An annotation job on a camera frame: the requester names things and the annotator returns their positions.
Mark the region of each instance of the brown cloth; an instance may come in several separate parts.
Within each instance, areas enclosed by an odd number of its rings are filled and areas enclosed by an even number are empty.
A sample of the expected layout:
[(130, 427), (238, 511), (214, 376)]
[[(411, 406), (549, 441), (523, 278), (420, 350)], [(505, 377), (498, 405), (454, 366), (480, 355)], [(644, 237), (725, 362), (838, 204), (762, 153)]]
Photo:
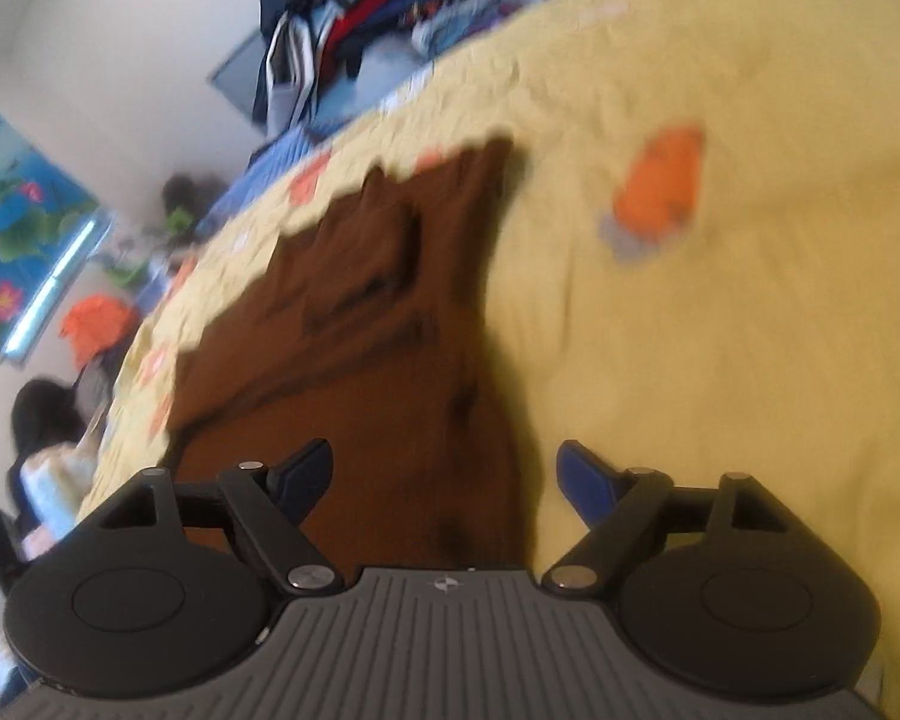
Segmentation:
[(333, 484), (303, 531), (347, 576), (523, 565), (519, 465), (479, 300), (509, 153), (491, 140), (404, 182), (375, 167), (281, 239), (178, 362), (169, 428), (197, 435), (176, 478), (276, 464), (321, 437)]

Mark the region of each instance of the yellow fabric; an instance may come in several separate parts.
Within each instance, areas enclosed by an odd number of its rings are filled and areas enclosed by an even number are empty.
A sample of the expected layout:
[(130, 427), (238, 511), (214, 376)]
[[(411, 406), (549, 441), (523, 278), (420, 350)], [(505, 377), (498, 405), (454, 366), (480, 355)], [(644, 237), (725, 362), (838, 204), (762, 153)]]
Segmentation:
[[(602, 215), (682, 124), (706, 134), (696, 218), (618, 262)], [(554, 483), (565, 439), (682, 485), (749, 471), (877, 593), (900, 718), (900, 0), (550, 0), (454, 52), (415, 101), (337, 138), (310, 205), (287, 202), (295, 172), (277, 182), (144, 324), (84, 512), (160, 460), (176, 351), (280, 231), (374, 162), (410, 172), (495, 130), (522, 156), (487, 338), (541, 477), (535, 567), (583, 533)]]

